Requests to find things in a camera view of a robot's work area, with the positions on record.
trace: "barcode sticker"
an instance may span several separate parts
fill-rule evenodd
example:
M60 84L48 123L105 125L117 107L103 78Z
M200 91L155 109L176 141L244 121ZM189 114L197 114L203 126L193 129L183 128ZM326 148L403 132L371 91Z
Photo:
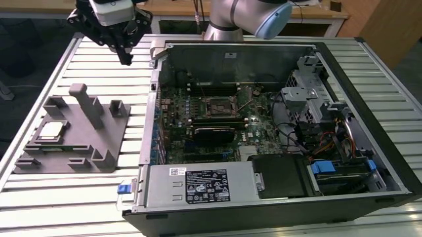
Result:
M169 168L169 176L173 175L184 175L185 174L185 167L181 168Z

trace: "floor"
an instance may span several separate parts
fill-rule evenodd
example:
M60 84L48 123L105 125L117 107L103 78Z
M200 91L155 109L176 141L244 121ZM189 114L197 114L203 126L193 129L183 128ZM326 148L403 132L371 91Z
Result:
M14 99L0 99L0 158L8 148L5 141L14 137L75 33L61 20L33 20L33 23L44 42L39 48L28 50L35 72L22 78L12 78L0 70L0 80L6 86L32 86L9 88Z
M8 147L6 140L12 140L20 125L32 108L33 102L41 91L59 59L64 53L73 35L73 29L64 21L33 20L36 29L43 39L44 45L29 50L31 58L36 65L36 71L24 78L10 78L0 70L0 80L8 86L39 86L39 87L12 87L14 93L13 101L0 100L0 158ZM402 83L422 102L422 42L418 42L408 55L394 70L394 74Z

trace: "wire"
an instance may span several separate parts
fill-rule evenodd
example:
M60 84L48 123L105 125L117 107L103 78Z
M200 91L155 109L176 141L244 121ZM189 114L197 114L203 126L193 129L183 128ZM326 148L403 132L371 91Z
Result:
M203 7L203 0L199 0L200 3L200 12L203 15L203 32L205 31L205 16L204 16L204 7Z
M209 108L209 109L211 109L211 110L215 110L215 111L220 111L220 112L223 112L224 114L233 115L232 113L225 112L225 111L223 111L223 110L217 110L217 109L215 109L215 108Z
M274 114L274 106L275 106L276 98L278 98L278 96L280 96L280 95L282 95L282 91L279 91L279 92L276 93L275 98L274 98L274 102L272 102L272 106L271 106L271 110L270 110L271 116L272 116L272 114Z
M298 7L299 7L299 9L300 9L300 24L303 23L303 13L302 13L302 7L300 7L300 5L298 5L294 1L291 1L292 2L292 4L295 4Z
M235 97L235 96L239 94L239 92L240 92L244 88L247 88L247 87L248 87L248 86L242 87L240 90L238 90L238 92L233 94L232 97Z
M334 132L324 132L322 134L320 139L319 139L319 146L322 146L322 139L323 139L324 135L327 135L327 134L334 134Z
M322 147L316 152L314 152L314 155L318 155L320 152L327 150L328 148L332 148L334 142L330 142L324 147Z
M247 106L247 105L251 103L251 101L252 101L252 100L250 100L248 102L246 102L246 104L240 106L240 108L236 110L236 112L239 112L239 111L240 111L240 109L243 109L243 108L244 108L244 106Z
M280 122L278 125L275 125L275 127L280 126L282 124L288 125L288 126L291 126L291 127L295 126L295 124L291 123L291 122Z
M199 25L199 10L197 10L197 0L193 0L195 7L195 22L196 22L196 33L200 34L200 25Z
M310 151L306 150L306 148L300 145L300 143L299 143L295 139L292 139L292 138L288 136L288 134L286 134L286 132L283 132L282 130L279 130L279 133L283 134L283 136L286 136L287 139L290 139L290 140L294 142L294 144L298 146L298 148L300 149L300 151L302 151L304 154L308 154L308 153L310 153Z
M355 157L356 157L356 152L355 152L355 150L356 150L356 145L355 145L355 142L350 139L350 137L346 137L344 139L346 139L346 140L348 141L348 143L350 143L351 156L352 156L352 158L355 158Z

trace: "aluminum rail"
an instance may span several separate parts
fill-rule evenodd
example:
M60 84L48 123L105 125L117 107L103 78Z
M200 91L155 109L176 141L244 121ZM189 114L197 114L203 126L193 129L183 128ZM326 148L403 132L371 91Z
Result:
M147 35L133 48L131 67L88 38L73 39L48 84L0 162L0 237L141 237L115 208L116 185L137 175L137 161L152 69L153 40L199 40L191 35ZM274 40L324 42L362 95L398 150L422 179L422 107L363 42L352 38L279 37ZM103 103L121 99L131 115L120 148L117 170L111 174L10 174L24 144L45 114L48 95L68 95L72 83L89 86ZM336 96L342 98L334 82ZM351 222L212 233L196 236L360 237L420 236L422 202L382 209Z

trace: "metal table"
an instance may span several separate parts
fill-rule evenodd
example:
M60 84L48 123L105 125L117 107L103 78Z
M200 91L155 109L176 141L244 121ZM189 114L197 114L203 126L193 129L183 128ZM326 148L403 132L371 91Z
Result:
M0 237L140 237L115 208L116 185L137 174L145 102L151 76L149 45L155 39L197 40L189 35L147 35L133 49L133 64L89 39L73 39L0 162ZM351 38L282 37L282 41L322 41L354 83L415 174L422 178L422 106L366 43ZM49 95L67 95L72 83L85 83L100 101L132 105L117 166L111 174L10 174L13 163L45 114ZM336 96L342 98L334 86ZM351 222L259 229L200 236L420 236L422 204L382 209Z

